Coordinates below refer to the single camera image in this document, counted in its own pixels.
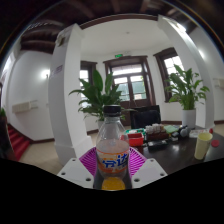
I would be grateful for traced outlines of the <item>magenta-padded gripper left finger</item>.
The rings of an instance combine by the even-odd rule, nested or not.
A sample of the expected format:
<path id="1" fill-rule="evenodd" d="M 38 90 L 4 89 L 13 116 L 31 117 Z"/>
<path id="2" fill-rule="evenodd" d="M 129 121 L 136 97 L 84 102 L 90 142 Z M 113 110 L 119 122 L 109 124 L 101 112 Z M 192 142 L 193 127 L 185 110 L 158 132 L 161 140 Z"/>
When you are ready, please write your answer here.
<path id="1" fill-rule="evenodd" d="M 59 171 L 58 176 L 81 187 L 92 189 L 96 173 L 96 148 L 93 147 L 80 158 L 71 158 Z"/>

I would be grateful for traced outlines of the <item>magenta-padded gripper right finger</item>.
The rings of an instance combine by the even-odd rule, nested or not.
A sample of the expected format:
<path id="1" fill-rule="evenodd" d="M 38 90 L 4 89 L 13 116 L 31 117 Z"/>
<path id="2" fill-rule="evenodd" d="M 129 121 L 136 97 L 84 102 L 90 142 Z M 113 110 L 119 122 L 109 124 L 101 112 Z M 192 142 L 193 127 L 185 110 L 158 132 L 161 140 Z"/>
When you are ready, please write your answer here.
<path id="1" fill-rule="evenodd" d="M 134 148 L 129 149 L 128 173 L 133 188 L 140 188 L 167 175 L 154 159 L 147 159 Z"/>

